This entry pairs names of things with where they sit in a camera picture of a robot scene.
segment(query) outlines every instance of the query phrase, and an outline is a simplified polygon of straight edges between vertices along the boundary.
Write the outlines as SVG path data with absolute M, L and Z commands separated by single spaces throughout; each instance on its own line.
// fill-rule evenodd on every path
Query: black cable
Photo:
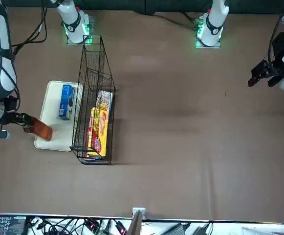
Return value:
M 46 8 L 44 8 L 44 0 L 41 0 L 41 22 L 23 43 L 12 45 L 12 47 L 16 47 L 13 51 L 14 56 L 18 54 L 18 52 L 20 51 L 21 48 L 23 48 L 24 45 L 29 44 L 29 43 L 42 43 L 47 39 L 47 26 L 46 26 L 46 19 L 45 19 L 46 14 L 47 14 L 47 6 Z M 39 36 L 43 23 L 44 23 L 44 28 L 45 28 L 45 37 L 43 40 L 34 41 Z
M 188 26 L 188 25 L 186 25 L 186 24 L 183 24 L 183 23 L 180 23 L 180 22 L 171 20 L 171 19 L 169 19 L 169 18 L 167 18 L 167 17 L 160 16 L 160 15 L 153 15 L 153 16 L 163 18 L 163 19 L 165 19 L 165 20 L 167 20 L 167 21 L 169 21 L 169 22 L 172 22 L 172 23 L 174 23 L 174 24 L 177 24 L 178 26 L 182 26 L 182 27 L 188 28 L 188 29 L 193 30 L 193 31 L 195 30 L 193 27 L 190 27 L 190 26 Z
M 272 49 L 272 42 L 273 42 L 273 39 L 274 39 L 274 36 L 277 32 L 277 29 L 282 21 L 282 17 L 284 16 L 284 11 L 282 12 L 282 14 L 280 15 L 276 25 L 274 26 L 274 29 L 273 29 L 273 32 L 272 32 L 272 35 L 271 35 L 271 38 L 270 38 L 270 42 L 269 42 L 269 48 L 268 48 L 268 63 L 270 64 L 271 68 L 275 71 L 275 68 L 273 68 L 272 66 L 272 62 L 271 62 L 271 49 Z
M 74 226 L 72 227 L 72 229 L 75 228 L 75 226 L 77 225 L 77 223 L 78 223 L 79 220 L 80 220 L 80 218 L 78 218 L 77 221 L 75 221 Z
M 186 12 L 181 12 L 183 16 L 185 16 L 191 23 L 193 23 L 194 18 L 190 17 Z
M 31 230 L 32 230 L 33 234 L 36 235 L 35 232 L 34 232 L 34 229 L 33 229 L 32 222 L 30 222 L 30 225 L 31 225 Z
M 0 69 L 4 71 L 4 73 L 7 75 L 7 77 L 9 78 L 9 80 L 12 82 L 12 84 L 14 85 L 15 87 L 15 93 L 17 95 L 17 100 L 18 100 L 18 105 L 15 109 L 15 112 L 18 111 L 18 109 L 20 108 L 20 102 L 21 102 L 21 99 L 20 99 L 20 91 L 18 89 L 18 86 L 17 84 L 15 83 L 15 81 L 12 79 L 12 77 L 10 76 L 10 74 L 6 71 L 6 69 L 4 69 L 4 67 L 0 64 Z
M 47 6 L 46 6 L 46 8 L 44 9 L 44 7 L 43 7 L 43 13 L 44 13 L 44 29 L 45 29 L 45 36 L 44 36 L 44 39 L 42 39 L 42 40 L 40 40 L 40 41 L 33 41 L 33 40 L 35 40 L 37 37 L 38 37 L 38 35 L 40 34 L 40 32 L 38 33 L 38 35 L 35 37 L 35 38 L 33 38 L 29 43 L 43 43 L 43 42 L 45 42 L 46 41 L 46 39 L 47 39 L 47 26 L 46 26 L 46 14 L 47 14 Z

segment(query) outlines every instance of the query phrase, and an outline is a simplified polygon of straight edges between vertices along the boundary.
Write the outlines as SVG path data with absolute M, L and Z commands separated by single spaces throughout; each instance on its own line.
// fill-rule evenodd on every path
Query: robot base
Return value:
M 221 42 L 218 41 L 215 45 L 213 45 L 212 47 L 208 47 L 206 45 L 204 45 L 197 37 L 195 40 L 195 47 L 196 48 L 213 48 L 213 49 L 220 49 L 221 48 Z

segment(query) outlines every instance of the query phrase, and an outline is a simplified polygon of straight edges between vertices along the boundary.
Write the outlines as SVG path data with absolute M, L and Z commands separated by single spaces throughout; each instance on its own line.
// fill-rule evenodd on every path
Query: electronic device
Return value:
M 22 235 L 27 223 L 26 216 L 0 216 L 0 235 Z

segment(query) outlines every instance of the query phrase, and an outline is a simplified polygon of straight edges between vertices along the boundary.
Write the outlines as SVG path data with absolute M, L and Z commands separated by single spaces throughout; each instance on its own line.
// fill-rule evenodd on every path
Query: brown table surface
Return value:
M 115 166 L 84 166 L 73 153 L 36 149 L 9 125 L 0 141 L 0 212 L 284 222 L 284 91 L 247 87 L 278 16 L 229 15 L 222 49 L 195 49 L 194 33 L 129 11 L 91 12 L 119 89 Z M 179 13 L 172 19 L 187 23 Z M 40 20 L 11 8 L 12 43 Z M 21 111 L 39 117 L 51 80 L 78 81 L 81 46 L 67 46 L 61 19 L 26 45 L 15 67 Z

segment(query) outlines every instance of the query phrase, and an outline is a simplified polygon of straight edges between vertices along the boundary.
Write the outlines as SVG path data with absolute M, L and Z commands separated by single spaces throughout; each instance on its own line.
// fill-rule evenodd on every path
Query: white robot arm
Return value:
M 210 12 L 201 17 L 203 26 L 197 34 L 197 39 L 205 47 L 212 47 L 219 41 L 228 14 L 229 7 L 226 5 L 226 0 L 213 0 Z
M 73 0 L 51 0 L 63 20 L 67 37 L 75 44 L 82 43 L 87 35 L 86 26 L 89 24 L 88 15 L 77 10 Z M 10 115 L 16 111 L 17 100 L 9 95 L 17 91 L 17 76 L 13 64 L 14 56 L 11 50 L 10 32 L 6 8 L 0 1 L 0 123 L 8 124 L 9 118 L 20 116 Z M 0 130 L 0 138 L 7 138 L 8 133 Z

